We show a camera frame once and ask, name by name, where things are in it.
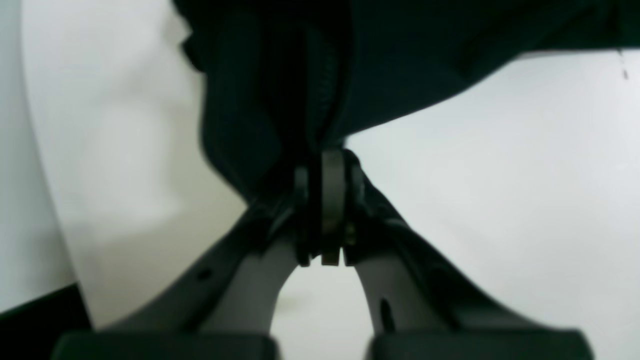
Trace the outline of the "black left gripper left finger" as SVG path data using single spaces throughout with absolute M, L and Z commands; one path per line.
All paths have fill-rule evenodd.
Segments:
M 311 262 L 309 171 L 280 196 L 253 203 L 178 280 L 97 332 L 64 335 L 54 360 L 277 360 L 275 306 L 293 271 Z

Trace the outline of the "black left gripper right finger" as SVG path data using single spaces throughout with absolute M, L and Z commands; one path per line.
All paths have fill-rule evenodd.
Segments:
M 365 293 L 368 360 L 592 360 L 581 331 L 494 300 L 412 230 L 345 149 L 320 155 L 320 256 L 343 259 Z

